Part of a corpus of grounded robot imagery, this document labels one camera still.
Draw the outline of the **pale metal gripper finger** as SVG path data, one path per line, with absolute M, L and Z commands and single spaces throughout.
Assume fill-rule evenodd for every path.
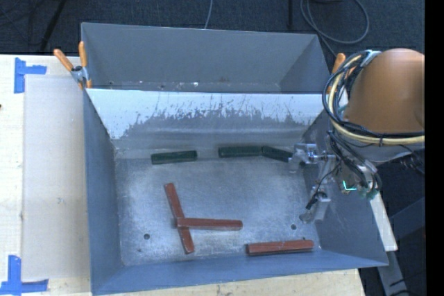
M 300 221 L 304 224 L 313 223 L 317 220 L 322 221 L 331 201 L 331 193 L 326 186 L 313 186 L 305 211 L 299 215 Z
M 293 168 L 314 168 L 319 172 L 330 168 L 336 162 L 336 156 L 314 143 L 296 143 L 289 163 Z

